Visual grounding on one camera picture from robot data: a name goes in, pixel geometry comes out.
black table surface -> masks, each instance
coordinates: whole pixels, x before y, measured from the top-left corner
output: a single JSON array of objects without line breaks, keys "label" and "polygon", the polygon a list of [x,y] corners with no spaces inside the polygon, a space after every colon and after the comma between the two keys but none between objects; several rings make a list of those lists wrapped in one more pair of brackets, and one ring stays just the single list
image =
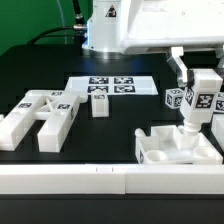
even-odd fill
[{"label": "black table surface", "polygon": [[[186,53],[188,68],[215,68],[213,52]],[[93,59],[73,45],[15,46],[0,57],[0,114],[7,115],[28,90],[64,90],[71,76],[152,76],[159,95],[109,96],[110,116],[92,118],[81,104],[60,153],[40,153],[36,121],[15,152],[0,152],[0,164],[126,164],[135,158],[136,128],[179,125],[179,110],[165,106],[165,90],[177,88],[165,54],[122,60]],[[202,132],[222,153],[210,124]],[[221,223],[218,195],[1,195],[1,223]]]}]

white 3d-printed part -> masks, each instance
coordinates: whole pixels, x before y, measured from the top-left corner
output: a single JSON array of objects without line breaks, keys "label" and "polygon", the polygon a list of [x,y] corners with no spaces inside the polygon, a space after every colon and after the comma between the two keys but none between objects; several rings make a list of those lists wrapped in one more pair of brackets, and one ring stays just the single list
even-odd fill
[{"label": "white 3d-printed part", "polygon": [[176,126],[152,127],[150,137],[136,137],[135,153],[140,164],[215,165],[223,161],[202,133],[182,134]]},{"label": "white 3d-printed part", "polygon": [[41,152],[59,152],[87,94],[32,90],[0,122],[0,150],[14,151],[35,120],[46,120],[38,133]]},{"label": "white 3d-printed part", "polygon": [[91,95],[91,104],[93,117],[109,116],[109,100],[106,91],[93,91]]}]

white cube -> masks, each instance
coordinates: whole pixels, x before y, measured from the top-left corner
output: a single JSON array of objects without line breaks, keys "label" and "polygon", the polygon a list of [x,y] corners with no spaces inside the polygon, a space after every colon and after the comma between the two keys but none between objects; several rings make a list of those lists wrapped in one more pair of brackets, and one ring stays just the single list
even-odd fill
[{"label": "white cube", "polygon": [[108,117],[109,116],[109,100],[106,91],[95,90],[91,95],[92,116]]},{"label": "white cube", "polygon": [[166,90],[166,105],[171,109],[180,108],[184,91],[180,88]]},{"label": "white cube", "polygon": [[215,112],[224,113],[224,93],[219,92],[216,96]]}]

white mat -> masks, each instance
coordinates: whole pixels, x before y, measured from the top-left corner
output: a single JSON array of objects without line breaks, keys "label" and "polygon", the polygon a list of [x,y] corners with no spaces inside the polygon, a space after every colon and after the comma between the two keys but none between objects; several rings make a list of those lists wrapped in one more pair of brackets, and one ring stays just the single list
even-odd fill
[{"label": "white mat", "polygon": [[106,90],[108,95],[157,95],[151,76],[81,76],[70,77],[65,91],[87,92]]}]

green wall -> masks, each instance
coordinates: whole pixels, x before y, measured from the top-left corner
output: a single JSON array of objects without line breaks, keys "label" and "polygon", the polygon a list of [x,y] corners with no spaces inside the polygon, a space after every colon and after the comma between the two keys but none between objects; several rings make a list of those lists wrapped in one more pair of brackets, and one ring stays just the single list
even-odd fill
[{"label": "green wall", "polygon": [[[65,24],[74,24],[72,0],[60,2]],[[85,19],[88,19],[92,13],[92,0],[79,2]],[[0,55],[14,45],[26,44],[45,30],[60,26],[62,21],[57,0],[0,0]],[[38,43],[64,42],[64,38],[44,38]]]}]

